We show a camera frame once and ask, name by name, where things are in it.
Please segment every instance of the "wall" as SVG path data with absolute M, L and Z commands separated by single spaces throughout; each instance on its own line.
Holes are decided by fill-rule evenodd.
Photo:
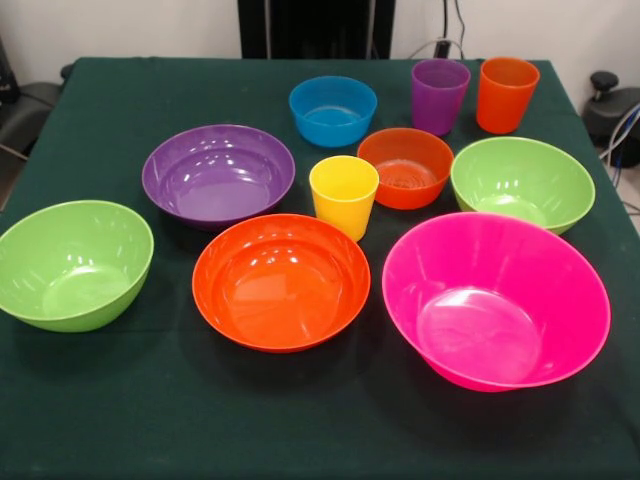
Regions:
M 0 0 L 20 83 L 60 82 L 80 56 L 241 56 L 236 0 Z
M 621 85 L 640 85 L 638 0 L 459 0 L 467 26 L 467 58 L 511 55 L 550 59 L 580 111 L 591 95 L 589 75 L 611 70 Z M 449 0 L 449 37 L 459 24 Z M 441 0 L 397 0 L 391 56 L 406 58 L 442 35 Z M 452 47 L 452 56 L 457 55 Z M 416 58 L 433 54 L 433 47 Z
M 594 70 L 640 85 L 640 0 L 459 1 L 468 58 L 549 58 L 578 109 Z M 81 55 L 241 56 L 236 0 L 0 0 L 0 34 L 22 83 L 59 81 Z M 397 0 L 393 58 L 441 34 L 441 0 Z

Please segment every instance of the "purple bowl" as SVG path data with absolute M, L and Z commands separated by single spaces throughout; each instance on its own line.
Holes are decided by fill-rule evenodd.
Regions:
M 162 210 L 215 230 L 274 207 L 295 177 L 293 156 L 275 137 L 241 125 L 206 125 L 156 148 L 142 186 Z

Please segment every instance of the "purple cup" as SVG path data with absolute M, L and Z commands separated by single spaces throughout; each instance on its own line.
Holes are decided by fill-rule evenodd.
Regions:
M 411 71 L 413 126 L 434 135 L 453 128 L 467 92 L 471 72 L 460 62 L 429 58 Z

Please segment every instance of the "bowl rim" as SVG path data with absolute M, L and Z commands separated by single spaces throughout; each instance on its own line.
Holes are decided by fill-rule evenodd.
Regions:
M 345 322 L 344 325 L 340 326 L 336 330 L 332 330 L 332 331 L 330 331 L 328 333 L 325 333 L 321 337 L 313 339 L 310 342 L 301 343 L 301 344 L 298 344 L 298 345 L 292 345 L 292 346 L 288 346 L 288 347 L 285 347 L 285 348 L 264 347 L 264 346 L 256 344 L 256 343 L 252 343 L 250 341 L 245 341 L 245 340 L 241 340 L 241 339 L 238 339 L 238 338 L 231 337 L 231 336 L 227 335 L 226 332 L 218 329 L 214 325 L 214 322 L 209 321 L 207 316 L 202 311 L 202 308 L 200 307 L 200 303 L 198 302 L 198 299 L 196 297 L 196 287 L 195 287 L 196 272 L 198 272 L 199 270 L 201 270 L 203 268 L 201 266 L 201 262 L 204 262 L 203 259 L 204 259 L 205 255 L 207 254 L 207 252 L 211 248 L 214 247 L 214 244 L 216 244 L 217 242 L 223 241 L 224 240 L 224 236 L 228 232 L 231 232 L 234 229 L 238 229 L 238 228 L 240 228 L 241 226 L 243 226 L 246 223 L 271 220 L 274 217 L 278 218 L 278 219 L 280 219 L 280 218 L 282 218 L 282 219 L 290 219 L 293 222 L 298 222 L 298 221 L 302 220 L 302 221 L 311 222 L 311 223 L 321 223 L 321 224 L 323 224 L 323 227 L 326 226 L 330 230 L 333 230 L 335 232 L 336 236 L 342 237 L 342 239 L 345 242 L 347 242 L 348 244 L 350 244 L 350 245 L 355 247 L 355 252 L 356 252 L 359 260 L 362 262 L 363 266 L 366 268 L 366 273 L 367 273 L 367 275 L 366 275 L 366 278 L 367 278 L 366 283 L 367 283 L 367 285 L 366 285 L 366 289 L 365 289 L 365 294 L 362 296 L 362 299 L 360 299 L 360 301 L 357 302 L 356 313 L 351 318 L 349 318 L 348 321 Z M 320 220 L 319 218 L 312 217 L 310 215 L 302 215 L 302 214 L 298 214 L 298 213 L 275 213 L 275 214 L 272 214 L 272 215 L 261 215 L 261 216 L 258 216 L 258 217 L 249 218 L 249 219 L 244 220 L 242 222 L 236 223 L 235 225 L 233 225 L 233 226 L 229 227 L 228 229 L 226 229 L 220 235 L 216 236 L 213 240 L 211 240 L 204 247 L 204 249 L 202 250 L 202 252 L 198 256 L 198 260 L 196 260 L 196 263 L 195 263 L 195 265 L 193 267 L 193 273 L 191 274 L 191 295 L 193 297 L 194 303 L 196 304 L 196 308 L 198 309 L 198 312 L 200 313 L 200 315 L 202 316 L 204 321 L 207 323 L 207 325 L 209 325 L 211 328 L 213 328 L 216 332 L 218 332 L 223 337 L 231 340 L 232 342 L 234 342 L 234 343 L 236 343 L 238 345 L 242 345 L 243 347 L 247 347 L 247 348 L 251 348 L 251 349 L 254 349 L 254 350 L 267 352 L 267 353 L 274 353 L 274 354 L 294 353 L 294 352 L 306 350 L 306 349 L 314 347 L 316 345 L 320 345 L 321 343 L 324 343 L 324 342 L 328 341 L 329 339 L 335 337 L 340 332 L 345 330 L 349 325 L 351 325 L 354 322 L 354 320 L 358 317 L 358 315 L 360 315 L 362 313 L 362 309 L 366 305 L 370 294 L 371 294 L 371 267 L 369 265 L 369 260 L 367 259 L 367 256 L 365 255 L 365 253 L 362 250 L 362 248 L 360 247 L 360 245 L 358 245 L 357 242 L 353 241 L 346 233 L 343 233 L 341 230 L 339 230 L 338 228 L 334 227 L 330 223 L 325 222 L 323 220 Z
M 451 186 L 453 187 L 453 190 L 455 191 L 455 193 L 464 201 L 464 203 L 466 203 L 469 207 L 471 207 L 474 211 L 476 212 L 482 212 L 482 213 L 493 213 L 493 212 L 486 212 L 483 210 L 477 210 L 475 208 L 475 206 L 473 205 L 473 203 L 468 199 L 468 197 L 466 195 L 464 195 L 462 193 L 462 191 L 458 188 L 458 185 L 456 184 L 456 166 L 460 164 L 460 157 L 463 153 L 465 153 L 467 150 L 470 150 L 478 145 L 484 144 L 484 143 L 491 143 L 491 142 L 503 142 L 503 141 L 514 141 L 517 143 L 534 143 L 537 145 L 542 145 L 546 148 L 548 148 L 549 150 L 555 151 L 557 153 L 560 153 L 561 156 L 569 161 L 570 163 L 574 164 L 578 170 L 583 174 L 583 176 L 589 181 L 589 201 L 586 203 L 585 208 L 581 211 L 581 213 L 575 215 L 571 220 L 567 220 L 566 222 L 563 223 L 555 223 L 555 224 L 549 224 L 549 223 L 545 223 L 544 225 L 538 225 L 535 224 L 533 222 L 529 222 L 532 223 L 534 225 L 538 225 L 542 228 L 545 228 L 547 230 L 563 230 L 563 229 L 567 229 L 569 227 L 571 227 L 572 225 L 576 224 L 577 222 L 579 222 L 582 218 L 584 218 L 587 213 L 589 213 L 589 211 L 591 210 L 591 208 L 593 208 L 593 205 L 596 201 L 596 186 L 593 182 L 593 178 L 591 177 L 591 174 L 589 173 L 589 171 L 584 167 L 584 165 L 582 165 L 582 163 L 580 163 L 575 157 L 573 157 L 573 155 L 570 155 L 569 153 L 565 152 L 564 150 L 562 150 L 561 148 L 556 147 L 555 145 L 551 145 L 550 143 L 547 142 L 543 142 L 541 140 L 535 140 L 533 138 L 527 138 L 527 137 L 512 137 L 512 136 L 496 136 L 496 137 L 490 137 L 490 138 L 485 138 L 483 140 L 478 140 L 476 142 L 470 143 L 469 145 L 467 145 L 466 147 L 464 147 L 462 150 L 460 150 L 456 155 L 455 158 L 453 159 L 453 164 L 451 165 Z
M 151 195 L 149 193 L 149 191 L 147 190 L 147 184 L 144 181 L 144 174 L 145 171 L 147 170 L 147 165 L 150 165 L 151 163 L 151 158 L 156 154 L 156 152 L 158 150 L 160 150 L 162 147 L 164 147 L 167 143 L 174 141 L 177 138 L 180 138 L 184 135 L 188 135 L 192 132 L 197 132 L 200 130 L 210 130 L 212 128 L 230 128 L 230 129 L 234 129 L 234 130 L 245 130 L 245 131 L 252 131 L 252 132 L 257 132 L 261 135 L 265 135 L 267 137 L 270 137 L 271 139 L 273 139 L 276 143 L 278 143 L 282 149 L 283 152 L 286 152 L 286 156 L 287 156 L 287 160 L 290 162 L 291 164 L 291 178 L 289 178 L 284 185 L 284 188 L 282 189 L 282 192 L 280 192 L 280 195 L 278 195 L 274 200 L 272 200 L 271 202 L 269 202 L 268 205 L 261 207 L 259 210 L 256 210 L 253 213 L 250 213 L 248 215 L 244 215 L 242 217 L 235 217 L 235 218 L 227 218 L 227 219 L 219 219 L 219 218 L 192 218 L 192 217 L 187 217 L 184 215 L 180 215 L 179 213 L 176 212 L 172 212 L 171 210 L 165 208 L 164 206 L 160 205 L 160 203 L 158 202 L 158 200 L 156 199 L 156 197 L 154 195 Z M 153 151 L 147 156 L 147 159 L 144 162 L 144 165 L 142 166 L 142 171 L 140 173 L 140 177 L 141 177 L 141 183 L 142 183 L 142 189 L 144 190 L 144 193 L 146 194 L 147 198 L 149 200 L 151 200 L 151 202 L 153 202 L 153 204 L 158 207 L 160 210 L 162 210 L 163 212 L 167 213 L 168 215 L 171 215 L 175 218 L 179 218 L 185 222 L 194 222 L 194 223 L 199 223 L 199 224 L 203 224 L 203 225 L 225 225 L 225 224 L 230 224 L 230 223 L 235 223 L 241 220 L 246 220 L 248 218 L 251 218 L 253 216 L 259 215 L 262 212 L 265 212 L 271 208 L 273 208 L 274 206 L 276 206 L 283 198 L 284 196 L 289 193 L 289 190 L 291 190 L 291 187 L 293 186 L 293 182 L 295 181 L 296 178 L 296 162 L 295 159 L 293 158 L 293 154 L 291 153 L 291 151 L 287 148 L 287 146 L 281 141 L 279 140 L 276 136 L 271 135 L 268 132 L 265 132 L 264 130 L 260 130 L 259 128 L 254 128 L 254 127 L 250 127 L 248 125 L 238 125 L 238 124 L 234 124 L 234 123 L 213 123 L 213 124 L 207 124 L 207 125 L 200 125 L 198 127 L 194 127 L 194 128 L 189 128 L 187 130 L 183 130 L 181 132 L 176 133 L 175 135 L 172 135 L 171 137 L 167 138 L 166 140 L 164 140 L 162 143 L 160 143 L 157 147 L 155 147 L 153 149 Z
M 549 239 L 551 239 L 553 242 L 556 242 L 558 245 L 562 245 L 561 248 L 566 248 L 569 252 L 571 252 L 572 255 L 575 256 L 575 258 L 582 262 L 586 267 L 587 270 L 594 276 L 594 278 L 597 279 L 597 283 L 598 283 L 598 289 L 599 289 L 599 293 L 602 295 L 602 298 L 604 299 L 604 305 L 605 305 L 605 310 L 606 310 L 606 318 L 605 318 L 605 328 L 604 328 L 604 332 L 602 335 L 602 339 L 599 341 L 598 345 L 596 346 L 596 348 L 594 348 L 593 352 L 582 362 L 580 362 L 578 364 L 577 367 L 575 367 L 574 369 L 572 369 L 571 371 L 563 374 L 563 375 L 559 375 L 556 378 L 553 378 L 552 380 L 539 380 L 536 382 L 522 382 L 522 383 L 501 383 L 501 382 L 493 382 L 490 380 L 484 380 L 484 379 L 479 379 L 464 373 L 461 373 L 453 368 L 448 367 L 447 365 L 441 363 L 440 361 L 434 359 L 431 355 L 425 353 L 423 351 L 422 348 L 419 347 L 419 345 L 417 345 L 415 342 L 413 342 L 413 340 L 411 340 L 403 331 L 403 329 L 400 328 L 400 324 L 398 322 L 398 320 L 396 319 L 395 315 L 391 312 L 391 309 L 389 308 L 389 300 L 388 300 L 388 296 L 387 296 L 387 282 L 385 281 L 385 279 L 388 277 L 389 273 L 389 260 L 391 258 L 391 256 L 393 255 L 393 253 L 396 251 L 396 249 L 400 248 L 400 246 L 402 244 L 404 244 L 407 239 L 412 236 L 413 234 L 415 234 L 417 231 L 422 230 L 423 228 L 427 228 L 428 226 L 433 225 L 434 223 L 438 223 L 438 222 L 446 222 L 446 221 L 451 221 L 453 219 L 456 218 L 478 218 L 479 216 L 487 218 L 487 219 L 499 219 L 500 221 L 503 221 L 505 223 L 511 223 L 514 225 L 519 224 L 521 227 L 527 228 L 531 231 L 532 234 L 537 235 L 546 235 L 549 237 Z M 591 263 L 589 263 L 589 261 L 582 255 L 582 253 L 580 253 L 580 251 L 575 248 L 573 245 L 571 245 L 569 242 L 567 242 L 566 240 L 564 240 L 563 238 L 561 238 L 560 236 L 538 226 L 535 225 L 533 223 L 529 223 L 526 222 L 525 220 L 521 220 L 519 218 L 514 218 L 514 217 L 509 217 L 507 215 L 500 215 L 498 213 L 490 213 L 490 212 L 456 212 L 456 213 L 449 213 L 446 215 L 440 215 L 438 217 L 433 217 L 430 218 L 428 220 L 425 220 L 424 222 L 419 223 L 418 225 L 416 225 L 415 227 L 411 228 L 409 231 L 407 231 L 406 233 L 404 233 L 397 241 L 396 243 L 393 245 L 393 247 L 391 247 L 391 250 L 389 251 L 389 253 L 387 254 L 387 258 L 385 258 L 384 261 L 384 266 L 382 267 L 382 276 L 381 276 L 381 283 L 382 283 L 382 297 L 385 303 L 385 307 L 387 309 L 387 314 L 389 315 L 389 317 L 391 317 L 391 321 L 394 325 L 394 327 L 396 328 L 396 330 L 398 330 L 400 332 L 400 334 L 404 337 L 404 339 L 416 350 L 416 352 L 418 352 L 420 355 L 422 355 L 425 358 L 429 359 L 429 362 L 435 364 L 436 366 L 438 366 L 438 368 L 443 369 L 446 372 L 451 372 L 452 374 L 464 378 L 466 380 L 470 380 L 472 382 L 481 384 L 481 385 L 486 385 L 486 386 L 491 386 L 491 387 L 495 387 L 497 389 L 500 390 L 515 390 L 515 389 L 520 389 L 520 388 L 533 388 L 533 387 L 541 387 L 544 385 L 550 385 L 553 383 L 557 383 L 560 382 L 562 380 L 565 380 L 569 377 L 572 377 L 574 375 L 576 375 L 577 373 L 579 373 L 580 371 L 582 371 L 583 369 L 585 369 L 597 356 L 598 354 L 602 351 L 602 348 L 604 347 L 604 344 L 607 341 L 607 338 L 609 337 L 609 333 L 611 332 L 611 302 L 609 300 L 609 294 L 607 293 L 607 289 L 604 286 L 604 282 L 602 281 L 602 278 L 600 278 L 600 275 L 598 275 L 597 270 L 593 267 L 593 265 L 591 265 Z
M 369 160 L 367 160 L 366 158 L 362 157 L 360 155 L 360 149 L 362 148 L 362 146 L 369 141 L 370 139 L 374 138 L 374 137 L 383 137 L 387 134 L 391 134 L 394 132 L 399 132 L 399 131 L 408 131 L 410 132 L 412 135 L 416 135 L 416 136 L 420 136 L 420 137 L 424 137 L 424 138 L 429 138 L 430 140 L 436 140 L 437 143 L 440 143 L 442 145 L 444 145 L 447 150 L 450 153 L 450 159 L 449 159 L 449 171 L 447 172 L 447 175 L 439 178 L 435 183 L 432 183 L 431 185 L 427 185 L 425 187 L 398 187 L 396 185 L 388 185 L 386 183 L 384 183 L 382 180 L 380 180 L 380 187 L 387 189 L 391 192 L 424 192 L 427 190 L 431 190 L 435 187 L 439 188 L 440 186 L 444 185 L 445 183 L 447 183 L 447 180 L 449 179 L 449 177 L 451 176 L 451 170 L 453 169 L 453 161 L 455 159 L 455 155 L 453 153 L 453 150 L 451 149 L 451 147 L 449 146 L 449 144 L 447 144 L 447 142 L 445 142 L 444 140 L 442 140 L 440 137 L 429 133 L 429 132 L 425 132 L 424 130 L 420 130 L 418 128 L 412 128 L 412 127 L 390 127 L 390 128 L 383 128 L 382 130 L 378 130 L 376 132 L 373 132 L 371 135 L 368 135 L 367 137 L 365 137 L 362 142 L 360 142 L 360 145 L 358 145 L 358 152 L 356 153 L 356 155 L 358 156 L 358 158 L 361 158 L 362 160 L 365 160 L 368 163 Z
M 373 99 L 373 106 L 371 107 L 370 111 L 367 112 L 366 115 L 361 116 L 358 120 L 354 121 L 354 122 L 348 122 L 348 123 L 342 123 L 340 125 L 335 125 L 332 123 L 323 123 L 323 122 L 316 122 L 315 120 L 309 120 L 307 117 L 305 117 L 305 115 L 303 115 L 302 113 L 300 113 L 298 111 L 297 108 L 294 108 L 293 106 L 293 97 L 296 93 L 298 93 L 300 91 L 300 89 L 302 87 L 304 87 L 305 85 L 308 85 L 310 83 L 316 83 L 318 81 L 322 81 L 322 80 L 327 80 L 327 79 L 337 79 L 337 80 L 341 80 L 347 83 L 352 83 L 352 84 L 356 84 L 360 87 L 364 87 L 363 90 L 365 90 L 367 92 L 367 94 Z M 295 87 L 293 87 L 293 89 L 291 90 L 291 92 L 289 93 L 289 109 L 291 110 L 291 112 L 293 113 L 293 115 L 300 120 L 304 120 L 306 123 L 311 124 L 311 125 L 318 125 L 321 127 L 345 127 L 347 125 L 358 125 L 360 123 L 363 122 L 369 122 L 371 121 L 371 118 L 373 117 L 373 115 L 376 113 L 376 109 L 378 108 L 378 96 L 376 95 L 376 92 L 373 88 L 371 88 L 368 84 L 364 83 L 361 80 L 357 80 L 353 77 L 347 77 L 344 75 L 320 75 L 317 77 L 311 77 L 311 78 L 307 78 L 306 80 L 303 80 L 302 82 L 298 83 Z
M 33 219 L 34 217 L 37 217 L 37 216 L 39 216 L 41 214 L 45 214 L 46 212 L 49 212 L 51 210 L 56 210 L 56 209 L 59 209 L 59 208 L 67 208 L 67 207 L 74 206 L 74 205 L 103 205 L 103 206 L 108 206 L 110 208 L 115 208 L 117 210 L 121 210 L 123 212 L 126 212 L 128 215 L 131 215 L 133 218 L 138 220 L 144 226 L 144 231 L 148 235 L 147 238 L 149 240 L 149 247 L 150 247 L 149 248 L 149 254 L 148 254 L 147 259 L 145 260 L 145 263 L 144 263 L 144 268 L 141 269 L 140 273 L 136 276 L 135 280 L 129 282 L 129 286 L 123 292 L 119 293 L 118 295 L 113 296 L 109 300 L 103 301 L 100 305 L 97 305 L 97 306 L 92 307 L 92 308 L 87 309 L 87 310 L 83 310 L 83 311 L 78 312 L 78 313 L 74 313 L 73 315 L 58 316 L 58 317 L 43 317 L 43 316 L 25 315 L 25 314 L 20 314 L 20 313 L 17 313 L 15 311 L 13 311 L 13 310 L 10 310 L 10 309 L 6 308 L 4 305 L 0 304 L 0 308 L 2 310 L 4 310 L 5 312 L 7 312 L 9 315 L 11 315 L 13 317 L 16 317 L 16 318 L 19 318 L 19 319 L 26 319 L 26 320 L 34 321 L 34 322 L 60 322 L 60 321 L 76 320 L 76 319 L 78 319 L 80 317 L 83 317 L 85 315 L 90 315 L 92 313 L 95 313 L 95 312 L 97 312 L 97 311 L 99 311 L 99 310 L 111 305 L 114 301 L 116 301 L 117 299 L 121 298 L 122 296 L 124 296 L 125 294 L 130 292 L 138 284 L 138 282 L 140 282 L 140 280 L 142 278 L 144 278 L 145 275 L 147 275 L 147 273 L 149 271 L 149 267 L 151 265 L 151 260 L 153 258 L 153 251 L 154 251 L 154 248 L 155 248 L 155 241 L 154 241 L 154 238 L 153 238 L 153 232 L 151 230 L 151 227 L 149 226 L 147 221 L 142 217 L 142 215 L 140 215 L 138 212 L 136 212 L 132 208 L 129 208 L 129 207 L 127 207 L 125 205 L 122 205 L 120 203 L 110 202 L 110 201 L 107 201 L 107 200 L 93 200 L 93 199 L 72 200 L 72 201 L 69 201 L 69 202 L 56 203 L 54 205 L 50 205 L 50 206 L 42 208 L 40 210 L 36 210 L 35 212 L 30 213 L 29 215 L 27 215 L 26 217 L 20 219 L 19 221 L 14 223 L 11 227 L 9 227 L 0 236 L 0 245 L 2 245 L 2 240 L 7 235 L 9 235 L 14 229 L 17 229 L 18 227 L 20 227 L 20 225 L 22 225 L 23 223 Z

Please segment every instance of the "dark green cloth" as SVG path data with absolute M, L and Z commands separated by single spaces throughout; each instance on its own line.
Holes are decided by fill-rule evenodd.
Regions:
M 478 61 L 455 152 L 488 136 L 474 121 Z M 372 271 L 363 313 L 334 340 L 269 355 L 222 338 L 191 297 L 212 235 L 163 216 L 140 172 L 167 137 L 203 124 L 266 130 L 292 151 L 297 178 L 279 210 L 312 213 L 307 175 L 332 151 L 296 132 L 287 97 L 300 81 L 353 76 L 379 98 L 372 130 L 410 125 L 411 61 L 82 59 L 29 160 L 0 232 L 76 199 L 137 210 L 156 251 L 146 285 L 113 324 L 51 334 L 0 318 L 0 478 L 638 478 L 640 246 L 548 62 L 517 134 L 550 142 L 596 183 L 589 215 L 564 235 L 597 268 L 613 328 L 601 355 L 560 384 L 501 394 L 436 375 L 392 326 L 380 274 L 419 221 L 457 210 L 450 186 L 415 212 L 375 205 L 361 242 Z

